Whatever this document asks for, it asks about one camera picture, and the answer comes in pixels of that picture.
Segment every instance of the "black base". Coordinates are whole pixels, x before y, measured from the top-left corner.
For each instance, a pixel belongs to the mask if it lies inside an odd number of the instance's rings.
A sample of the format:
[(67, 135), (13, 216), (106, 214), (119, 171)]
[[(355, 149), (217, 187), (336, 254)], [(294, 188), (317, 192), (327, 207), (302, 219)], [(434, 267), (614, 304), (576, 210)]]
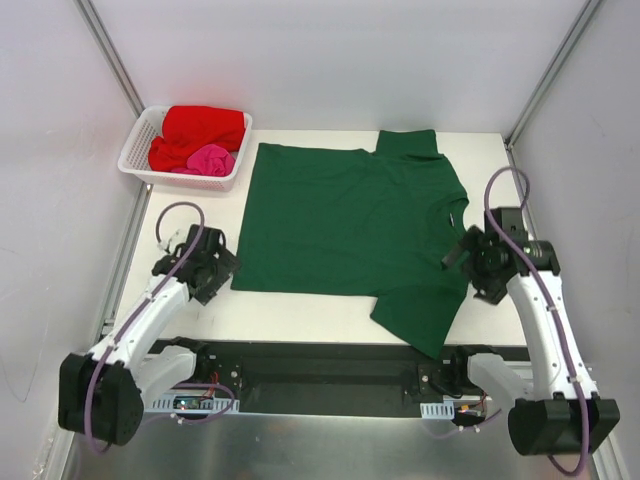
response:
[[(84, 432), (84, 402), (96, 363), (89, 355), (70, 354), (60, 366), (58, 424), (72, 432)], [(131, 372), (105, 365), (93, 396), (91, 429), (93, 437), (115, 445), (125, 445), (136, 433), (144, 405)]]
[[(159, 341), (160, 352), (175, 341)], [(420, 403), (442, 401), (429, 378), (441, 359), (411, 347), (300, 343), (207, 342), (211, 371), (250, 413), (367, 417), (420, 417)], [(498, 348), (508, 360), (528, 360), (526, 348)], [(464, 393), (480, 395), (474, 386)]]
[[(589, 399), (589, 452), (595, 452), (620, 421), (615, 400)], [(579, 453), (582, 421), (577, 400), (517, 400), (509, 412), (509, 435), (520, 455)]]

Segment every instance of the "metal frame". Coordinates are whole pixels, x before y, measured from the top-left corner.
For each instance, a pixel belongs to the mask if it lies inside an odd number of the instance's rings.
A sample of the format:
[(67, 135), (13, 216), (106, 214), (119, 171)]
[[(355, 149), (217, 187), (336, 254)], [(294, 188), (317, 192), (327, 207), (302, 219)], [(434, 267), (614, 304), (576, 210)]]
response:
[[(516, 155), (515, 150), (509, 149), (506, 146), (506, 144), (505, 144), (505, 150), (507, 152), (507, 158), (509, 159), (509, 165), (511, 165), (512, 167), (517, 167), (518, 156)], [(513, 181), (516, 184), (518, 197), (520, 198), (520, 201), (523, 202), (524, 201), (524, 182), (522, 181), (522, 178), (520, 177), (520, 175), (516, 174), (515, 172), (513, 173)], [(529, 208), (528, 204), (524, 206), (524, 210), (522, 213), (524, 214), (524, 221), (527, 224), (527, 229), (529, 230), (529, 233), (534, 239), (537, 240), (538, 239), (537, 226), (536, 226), (535, 219), (533, 218), (533, 212)]]
[(551, 88), (551, 85), (562, 70), (562, 67), (564, 67), (564, 64), (567, 62), (571, 52), (573, 52), (573, 49), (577, 45), (578, 41), (580, 41), (580, 38), (591, 23), (591, 20), (593, 20), (594, 15), (604, 2), (605, 0), (587, 0), (582, 7), (578, 17), (573, 22), (573, 25), (571, 25), (571, 28), (569, 28), (567, 35), (564, 37), (562, 43), (558, 47), (558, 50), (551, 59), (551, 63), (542, 75), (538, 85), (536, 85), (531, 97), (529, 97), (529, 100), (518, 117), (513, 130), (507, 136), (506, 144), (508, 151), (513, 149), (513, 145), (518, 141), (520, 135), (522, 135), (522, 131), (526, 128), (531, 116), (535, 113), (542, 100), (544, 100), (549, 88)]
[(118, 306), (120, 305), (120, 299), (122, 298), (122, 292), (124, 291), (127, 274), (129, 272), (129, 266), (131, 265), (133, 253), (136, 249), (136, 243), (138, 242), (142, 221), (144, 220), (144, 215), (147, 211), (149, 198), (151, 198), (151, 191), (151, 185), (145, 183), (140, 184), (140, 190), (138, 191), (138, 196), (133, 205), (133, 211), (129, 217), (125, 235), (118, 249), (120, 253), (111, 275), (107, 297), (105, 298), (101, 309), (100, 325), (95, 334), (94, 342), (97, 342), (103, 335), (108, 334), (113, 328), (116, 313), (118, 312)]
[(136, 115), (140, 116), (144, 110), (144, 103), (142, 103), (142, 99), (140, 98), (140, 95), (138, 95), (138, 91), (127, 73), (127, 69), (125, 68), (124, 63), (122, 63), (122, 59), (111, 41), (111, 37), (109, 36), (107, 29), (102, 23), (102, 19), (100, 18), (100, 15), (98, 15), (96, 7), (93, 5), (91, 0), (74, 0), (74, 3), (78, 7), (78, 10), (80, 10), (80, 15), (87, 24), (87, 28), (93, 35), (98, 47), (100, 47), (100, 51), (102, 52), (102, 55), (104, 55), (104, 59), (107, 61), (109, 68), (116, 77), (120, 88), (122, 88), (122, 92), (125, 97), (127, 97), (129, 105), (131, 105), (131, 108)]
[(631, 480), (622, 460), (615, 433), (609, 434), (600, 448), (591, 456), (591, 460), (600, 480)]

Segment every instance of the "white table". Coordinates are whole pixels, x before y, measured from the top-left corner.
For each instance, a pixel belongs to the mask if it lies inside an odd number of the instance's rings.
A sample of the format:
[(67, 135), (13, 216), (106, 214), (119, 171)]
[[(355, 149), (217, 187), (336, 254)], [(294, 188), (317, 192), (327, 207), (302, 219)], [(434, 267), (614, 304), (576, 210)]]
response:
[[(159, 250), (154, 226), (160, 211), (167, 205), (189, 200), (202, 207), (206, 224), (222, 229), (229, 250), (238, 245), (242, 215), (258, 144), (279, 143), (298, 147), (334, 149), (375, 149), (377, 132), (282, 131), (258, 130), (246, 151), (233, 190), (227, 194), (156, 186), (153, 188), (136, 250), (127, 276), (116, 324), (146, 287), (151, 268), (163, 255)], [(453, 164), (467, 189), (470, 205), (465, 225), (483, 226), (482, 197), (489, 177), (508, 164), (499, 134), (438, 133), (438, 148)], [(492, 205), (513, 206), (519, 203), (513, 177), (504, 175), (492, 194)], [(163, 221), (163, 239), (181, 230), (182, 238), (197, 213), (179, 207)], [(404, 342), (369, 318), (375, 299), (288, 293), (237, 292), (227, 283), (218, 295), (202, 307), (191, 302), (166, 328), (162, 337), (186, 336), (207, 340), (256, 342), (310, 342), (353, 344), (401, 344)], [(447, 344), (526, 345), (519, 317), (510, 299), (490, 306), (469, 295), (463, 303), (447, 337)]]

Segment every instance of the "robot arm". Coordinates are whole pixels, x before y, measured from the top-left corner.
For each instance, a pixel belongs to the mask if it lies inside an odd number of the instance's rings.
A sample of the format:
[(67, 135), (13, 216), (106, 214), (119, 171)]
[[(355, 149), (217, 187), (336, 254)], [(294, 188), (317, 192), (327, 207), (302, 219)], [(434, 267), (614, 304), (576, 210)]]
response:
[[(468, 254), (462, 271), (480, 298), (493, 305), (509, 295), (516, 306), (527, 341), (533, 385), (522, 380), (502, 357), (488, 347), (459, 347), (452, 358), (453, 377), (487, 392), (509, 412), (509, 434), (522, 455), (579, 453), (581, 416), (576, 385), (586, 398), (589, 451), (595, 451), (620, 419), (615, 400), (601, 399), (578, 351), (564, 308), (560, 266), (549, 242), (530, 241), (519, 208), (498, 208), (491, 214), (500, 228), (527, 255), (554, 300), (564, 336), (558, 333), (552, 311), (528, 267), (497, 235), (485, 217), (485, 232), (471, 227), (443, 259), (453, 267)], [(565, 341), (576, 369), (572, 378), (562, 351)]]
[[(164, 275), (154, 276), (145, 292), (138, 299), (125, 318), (135, 311), (151, 295), (153, 289), (162, 281)], [(134, 382), (140, 390), (143, 406), (146, 408), (160, 395), (174, 385), (190, 378), (195, 370), (196, 355), (187, 348), (170, 346), (152, 360), (143, 360), (153, 343), (160, 337), (172, 318), (189, 302), (189, 288), (178, 279), (171, 278), (122, 336), (119, 345), (107, 358), (107, 365), (121, 364), (131, 372)], [(112, 330), (99, 343), (89, 350), (94, 362), (98, 362), (123, 324)]]
[(85, 400), (91, 377), (98, 372), (92, 397), (92, 436), (116, 445), (131, 440), (145, 406), (164, 392), (190, 378), (206, 380), (198, 372), (208, 369), (208, 358), (203, 358), (202, 347), (195, 341), (178, 340), (177, 345), (166, 347), (145, 362), (150, 348), (176, 313), (192, 298), (206, 305), (240, 267), (226, 249), (224, 234), (204, 227), (191, 254), (186, 259), (182, 257), (182, 268), (167, 280), (165, 277), (181, 258), (184, 246), (194, 244), (199, 228), (192, 225), (186, 244), (156, 263), (149, 285), (126, 318), (134, 316), (143, 304), (146, 306), (128, 328), (121, 324), (86, 355), (72, 353), (63, 361), (58, 401), (58, 423), (62, 428), (85, 433)]

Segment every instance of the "white plastic basket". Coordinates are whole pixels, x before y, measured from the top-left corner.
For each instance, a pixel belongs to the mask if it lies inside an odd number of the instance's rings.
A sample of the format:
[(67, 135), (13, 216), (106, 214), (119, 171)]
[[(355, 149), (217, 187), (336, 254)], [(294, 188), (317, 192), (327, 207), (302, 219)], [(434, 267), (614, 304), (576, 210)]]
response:
[(154, 172), (149, 166), (149, 149), (151, 141), (158, 135), (162, 135), (162, 122), (170, 107), (149, 107), (142, 112), (136, 120), (133, 130), (129, 134), (118, 158), (118, 168), (121, 172), (135, 175), (143, 182), (156, 185), (170, 185), (174, 187), (199, 188), (204, 190), (218, 190), (228, 192), (236, 181), (236, 175), (242, 158), (247, 149), (251, 124), (253, 119), (248, 113), (244, 114), (244, 138), (240, 144), (233, 171), (226, 177), (206, 177), (200, 175), (186, 175), (184, 173)]

